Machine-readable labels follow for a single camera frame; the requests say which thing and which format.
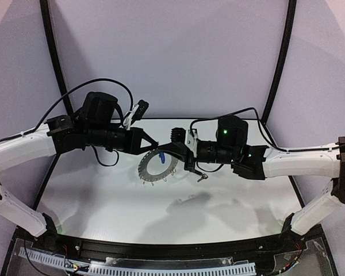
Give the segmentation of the key with blue tag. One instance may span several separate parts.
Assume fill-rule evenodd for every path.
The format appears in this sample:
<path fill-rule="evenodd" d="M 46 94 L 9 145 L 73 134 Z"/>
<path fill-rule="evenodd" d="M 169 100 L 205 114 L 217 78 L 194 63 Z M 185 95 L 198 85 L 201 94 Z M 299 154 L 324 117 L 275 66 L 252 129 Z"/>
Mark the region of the key with blue tag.
<path fill-rule="evenodd" d="M 165 164 L 166 158 L 163 152 L 159 153 L 159 158 L 162 164 Z"/>

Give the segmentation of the metal ring plate with keyrings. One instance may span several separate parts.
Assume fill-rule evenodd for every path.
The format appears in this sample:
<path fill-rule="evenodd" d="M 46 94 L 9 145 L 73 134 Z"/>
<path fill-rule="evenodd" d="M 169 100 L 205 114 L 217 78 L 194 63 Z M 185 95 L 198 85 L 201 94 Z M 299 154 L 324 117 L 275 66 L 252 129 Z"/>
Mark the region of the metal ring plate with keyrings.
<path fill-rule="evenodd" d="M 147 152 L 139 162 L 137 172 L 143 183 L 149 182 L 154 185 L 160 180 L 166 182 L 169 175 L 175 174 L 178 159 L 164 153 L 166 161 L 162 164 L 159 158 L 160 152 L 162 151 L 159 149 L 153 149 Z"/>

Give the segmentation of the key with black tag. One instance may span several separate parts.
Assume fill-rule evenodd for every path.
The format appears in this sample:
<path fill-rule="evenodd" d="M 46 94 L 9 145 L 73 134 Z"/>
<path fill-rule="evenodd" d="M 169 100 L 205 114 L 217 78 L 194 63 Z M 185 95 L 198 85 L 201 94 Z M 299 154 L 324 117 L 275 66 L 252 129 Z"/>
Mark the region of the key with black tag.
<path fill-rule="evenodd" d="M 208 176 L 203 172 L 194 171 L 193 173 L 198 177 L 197 182 L 201 182 L 201 181 L 206 180 L 208 178 Z"/>

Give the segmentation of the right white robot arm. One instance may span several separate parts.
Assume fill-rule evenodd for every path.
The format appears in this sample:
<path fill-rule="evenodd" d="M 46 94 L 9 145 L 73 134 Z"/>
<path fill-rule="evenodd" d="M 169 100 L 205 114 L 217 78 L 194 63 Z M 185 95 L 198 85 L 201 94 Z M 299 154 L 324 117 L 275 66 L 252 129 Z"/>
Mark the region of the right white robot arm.
<path fill-rule="evenodd" d="M 274 145 L 248 145 L 248 123 L 234 115 L 217 117 L 216 141 L 199 139 L 193 127 L 174 128 L 170 143 L 159 150 L 184 163 L 184 169 L 197 174 L 197 163 L 230 165 L 233 173 L 249 180 L 281 176 L 313 175 L 329 177 L 320 195 L 285 219 L 283 236 L 304 236 L 335 210 L 345 205 L 345 137 L 336 143 L 313 148 L 278 148 Z"/>

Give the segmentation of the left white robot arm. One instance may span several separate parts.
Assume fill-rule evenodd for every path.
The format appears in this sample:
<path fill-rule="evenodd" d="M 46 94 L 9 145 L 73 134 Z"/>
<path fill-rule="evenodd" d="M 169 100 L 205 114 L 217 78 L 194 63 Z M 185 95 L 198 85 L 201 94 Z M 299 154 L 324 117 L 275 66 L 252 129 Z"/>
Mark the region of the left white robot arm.
<path fill-rule="evenodd" d="M 8 137 L 0 142 L 0 173 L 33 159 L 60 155 L 86 147 L 104 148 L 131 155 L 154 150 L 158 143 L 143 129 L 133 127 L 149 107 L 140 100 L 127 114 L 123 114 L 116 97 L 89 92 L 81 108 L 73 115 L 57 116 L 34 130 Z M 15 196 L 0 183 L 0 215 L 40 237 L 56 232 L 53 220 L 39 213 Z"/>

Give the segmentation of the black front frame rail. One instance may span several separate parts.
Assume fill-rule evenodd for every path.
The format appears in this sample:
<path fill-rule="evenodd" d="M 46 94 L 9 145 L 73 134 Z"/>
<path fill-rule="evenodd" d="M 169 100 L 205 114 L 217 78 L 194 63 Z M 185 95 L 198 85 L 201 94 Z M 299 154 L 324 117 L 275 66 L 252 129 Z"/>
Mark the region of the black front frame rail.
<path fill-rule="evenodd" d="M 274 255 L 285 247 L 277 235 L 255 239 L 200 244 L 136 244 L 83 239 L 59 235 L 57 243 L 67 246 L 67 255 L 80 259 L 107 257 L 152 260 L 188 260 L 233 257 L 239 259 Z"/>

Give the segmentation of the left black frame post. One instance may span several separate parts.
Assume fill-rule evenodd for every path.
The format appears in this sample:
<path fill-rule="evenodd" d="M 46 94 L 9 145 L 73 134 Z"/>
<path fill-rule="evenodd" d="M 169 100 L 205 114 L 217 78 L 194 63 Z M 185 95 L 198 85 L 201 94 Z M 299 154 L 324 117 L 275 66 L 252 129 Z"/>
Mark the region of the left black frame post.
<path fill-rule="evenodd" d="M 62 66 L 60 63 L 58 49 L 56 45 L 55 35 L 53 32 L 52 26 L 52 17 L 51 17 L 51 9 L 50 9 L 50 2 L 45 0 L 39 0 L 40 4 L 40 11 L 41 17 L 43 21 L 43 28 L 45 32 L 45 38 L 47 42 L 48 52 L 51 58 L 51 64 L 53 68 L 53 72 L 55 74 L 56 83 L 60 92 L 60 95 L 63 97 L 63 105 L 68 115 L 73 114 L 74 110 L 70 101 L 69 96 L 64 96 L 67 92 L 66 81 L 64 78 Z"/>

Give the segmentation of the black frame post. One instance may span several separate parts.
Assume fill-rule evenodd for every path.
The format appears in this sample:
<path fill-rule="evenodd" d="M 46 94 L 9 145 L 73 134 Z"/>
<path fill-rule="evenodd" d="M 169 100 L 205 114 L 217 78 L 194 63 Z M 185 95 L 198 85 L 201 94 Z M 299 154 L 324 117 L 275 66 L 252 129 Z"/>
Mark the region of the black frame post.
<path fill-rule="evenodd" d="M 55 74 L 56 83 L 60 92 L 60 95 L 63 97 L 63 105 L 68 115 L 73 114 L 74 110 L 70 101 L 69 96 L 64 96 L 67 92 L 66 81 L 64 78 L 62 66 L 60 63 L 58 49 L 56 45 L 55 35 L 53 32 L 52 26 L 52 17 L 51 17 L 51 9 L 50 9 L 50 2 L 45 0 L 39 0 L 40 4 L 40 11 L 41 17 L 43 21 L 43 28 L 45 32 L 45 38 L 47 42 L 48 52 L 51 58 L 51 64 L 53 68 L 53 72 Z"/>
<path fill-rule="evenodd" d="M 275 66 L 273 80 L 271 82 L 267 101 L 266 101 L 266 104 L 265 104 L 265 107 L 264 107 L 264 110 L 262 113 L 261 122 L 263 125 L 266 125 L 268 120 L 269 120 L 269 117 L 270 117 L 270 114 L 271 114 L 271 111 L 272 111 L 272 108 L 274 105 L 274 101 L 275 101 L 275 98 L 277 95 L 278 87 L 279 87 L 279 84 L 281 81 L 283 68 L 285 66 L 286 57 L 288 54 L 288 49 L 289 49 L 290 40 L 291 40 L 291 36 L 292 36 L 294 18 L 295 18 L 295 14 L 296 14 L 296 6 L 297 6 L 297 0 L 288 0 L 281 46 L 279 49 L 279 54 L 278 54 L 278 59 L 277 59 L 277 63 Z"/>

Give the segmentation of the right black frame post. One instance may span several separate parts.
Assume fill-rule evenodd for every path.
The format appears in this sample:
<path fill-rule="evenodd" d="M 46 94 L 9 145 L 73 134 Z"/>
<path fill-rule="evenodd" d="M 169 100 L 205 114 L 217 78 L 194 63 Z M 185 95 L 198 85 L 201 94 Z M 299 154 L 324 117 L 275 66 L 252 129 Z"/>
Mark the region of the right black frame post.
<path fill-rule="evenodd" d="M 279 87 L 279 84 L 281 81 L 283 68 L 285 66 L 286 57 L 288 54 L 288 49 L 289 49 L 290 40 L 291 40 L 291 36 L 292 36 L 294 18 L 295 18 L 295 14 L 296 14 L 296 6 L 297 6 L 297 0 L 288 0 L 281 46 L 279 49 L 279 54 L 278 54 L 278 59 L 277 59 L 277 63 L 275 66 L 273 80 L 271 82 L 267 101 L 266 101 L 266 104 L 265 104 L 265 107 L 264 107 L 264 110 L 262 113 L 261 122 L 263 125 L 266 125 L 268 120 L 269 120 L 269 117 L 270 117 L 270 114 L 271 114 L 271 111 L 272 111 L 272 108 L 274 105 L 274 101 L 275 101 L 275 98 L 277 95 L 278 87 Z"/>

